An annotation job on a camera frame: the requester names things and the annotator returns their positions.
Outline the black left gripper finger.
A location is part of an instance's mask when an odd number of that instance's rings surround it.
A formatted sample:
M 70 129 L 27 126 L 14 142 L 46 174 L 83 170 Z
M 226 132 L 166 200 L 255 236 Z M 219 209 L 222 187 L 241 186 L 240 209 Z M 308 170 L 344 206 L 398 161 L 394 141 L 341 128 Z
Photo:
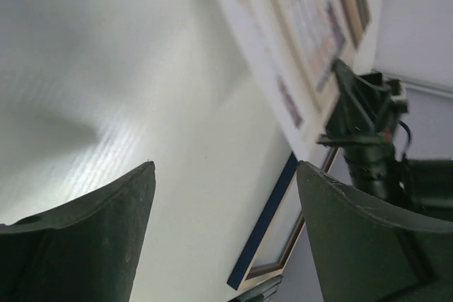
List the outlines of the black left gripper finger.
M 2 301 L 128 301 L 156 189 L 147 161 L 53 209 L 1 225 Z

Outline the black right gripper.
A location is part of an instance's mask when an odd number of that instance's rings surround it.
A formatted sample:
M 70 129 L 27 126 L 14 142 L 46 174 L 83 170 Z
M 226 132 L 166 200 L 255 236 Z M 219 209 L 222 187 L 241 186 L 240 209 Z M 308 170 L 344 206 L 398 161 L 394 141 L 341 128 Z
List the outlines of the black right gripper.
M 396 159 L 391 133 L 407 113 L 400 80 L 357 75 L 340 59 L 331 70 L 339 99 L 318 143 L 343 149 L 354 187 L 297 167 L 323 299 L 451 301 L 452 160 Z

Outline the blue wooden picture frame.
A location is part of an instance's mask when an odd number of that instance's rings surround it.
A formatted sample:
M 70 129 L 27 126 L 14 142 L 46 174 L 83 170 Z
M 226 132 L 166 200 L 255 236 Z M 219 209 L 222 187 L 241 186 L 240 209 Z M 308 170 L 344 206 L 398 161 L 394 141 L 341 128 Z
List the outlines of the blue wooden picture frame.
M 232 289 L 249 289 L 283 273 L 305 227 L 297 166 L 290 155 L 227 279 Z

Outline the printed interior photo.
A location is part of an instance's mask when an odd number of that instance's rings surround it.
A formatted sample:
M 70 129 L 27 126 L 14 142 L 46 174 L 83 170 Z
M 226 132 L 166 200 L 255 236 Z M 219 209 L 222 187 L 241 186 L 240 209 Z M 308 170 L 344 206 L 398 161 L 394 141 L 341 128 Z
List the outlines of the printed interior photo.
M 331 62 L 372 69 L 382 0 L 218 2 L 293 153 L 320 155 L 316 141 L 338 99 Z

